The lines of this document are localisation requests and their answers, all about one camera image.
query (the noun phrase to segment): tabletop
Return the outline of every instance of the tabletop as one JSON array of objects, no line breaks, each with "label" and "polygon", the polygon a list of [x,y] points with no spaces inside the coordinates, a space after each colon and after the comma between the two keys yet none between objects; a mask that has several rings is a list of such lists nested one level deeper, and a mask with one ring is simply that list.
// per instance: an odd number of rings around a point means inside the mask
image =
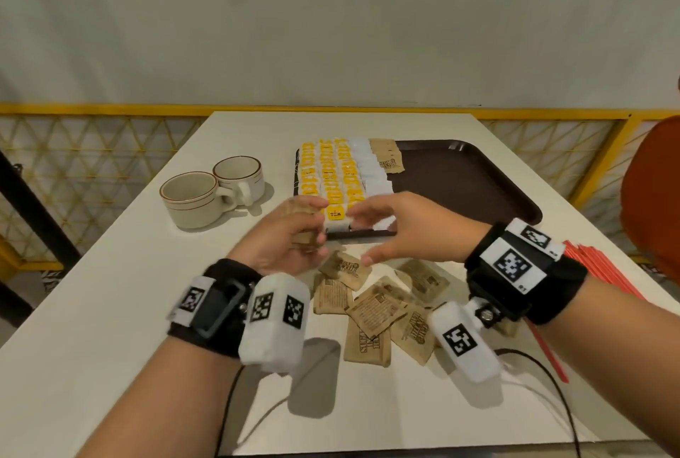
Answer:
[{"label": "tabletop", "polygon": [[[292,194],[295,151],[321,137],[460,139],[476,145],[543,211],[542,231],[593,245],[651,302],[680,312],[660,286],[471,115],[420,113],[214,113],[0,349],[0,455],[71,457],[165,337],[166,316],[191,278],[223,257]],[[207,230],[170,221],[158,188],[189,170],[211,170],[229,155],[253,155],[267,191],[250,211]],[[349,242],[359,256],[369,243]],[[441,267],[466,296],[463,267]],[[367,284],[392,274],[377,265]],[[421,367],[392,346],[389,368],[343,361],[347,319],[310,315],[295,378],[244,374],[234,394],[223,449],[236,454],[507,446],[570,442],[564,408],[528,361],[508,359],[502,377],[472,385],[441,355]],[[485,333],[550,365],[523,325],[514,338]],[[577,374],[560,384],[583,440],[640,440]]]}]

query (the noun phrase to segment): black pole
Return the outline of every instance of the black pole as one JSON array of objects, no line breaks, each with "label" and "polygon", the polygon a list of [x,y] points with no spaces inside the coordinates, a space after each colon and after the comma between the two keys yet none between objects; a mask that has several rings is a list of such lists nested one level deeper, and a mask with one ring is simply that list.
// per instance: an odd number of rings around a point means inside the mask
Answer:
[{"label": "black pole", "polygon": [[80,259],[78,249],[2,152],[0,152],[0,194],[5,196],[19,216],[64,265],[66,271],[78,263]]},{"label": "black pole", "polygon": [[33,313],[30,304],[10,290],[4,282],[0,282],[0,319],[5,319],[10,325],[19,327],[24,320]]}]

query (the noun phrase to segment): white wall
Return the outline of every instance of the white wall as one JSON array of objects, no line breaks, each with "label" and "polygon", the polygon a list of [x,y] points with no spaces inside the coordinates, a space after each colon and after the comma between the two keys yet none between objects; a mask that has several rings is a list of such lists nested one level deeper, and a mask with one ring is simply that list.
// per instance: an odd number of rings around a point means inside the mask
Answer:
[{"label": "white wall", "polygon": [[0,101],[680,107],[680,0],[0,0]]}]

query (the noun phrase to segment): cup handle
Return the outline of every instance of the cup handle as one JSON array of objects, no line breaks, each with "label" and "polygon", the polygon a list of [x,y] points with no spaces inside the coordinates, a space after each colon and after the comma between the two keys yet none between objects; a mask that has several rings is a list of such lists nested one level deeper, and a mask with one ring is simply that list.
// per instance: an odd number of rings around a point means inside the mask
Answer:
[{"label": "cup handle", "polygon": [[222,211],[231,211],[236,207],[236,192],[227,188],[217,188],[215,195],[222,197]]},{"label": "cup handle", "polygon": [[251,206],[253,204],[253,199],[252,196],[250,195],[250,186],[248,185],[248,183],[239,183],[239,189],[241,190],[243,205]]}]

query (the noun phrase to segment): coffee cup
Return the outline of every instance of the coffee cup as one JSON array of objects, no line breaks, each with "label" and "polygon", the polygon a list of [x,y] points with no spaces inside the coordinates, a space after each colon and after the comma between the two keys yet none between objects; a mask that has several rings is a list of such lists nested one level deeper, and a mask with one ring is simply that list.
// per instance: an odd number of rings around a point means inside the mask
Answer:
[{"label": "coffee cup", "polygon": [[181,229],[197,229],[215,222],[237,205],[236,194],[221,188],[208,172],[187,172],[168,179],[159,190],[170,218]]},{"label": "coffee cup", "polygon": [[249,155],[226,158],[213,167],[220,186],[232,190],[239,206],[251,206],[265,194],[262,163]]}]

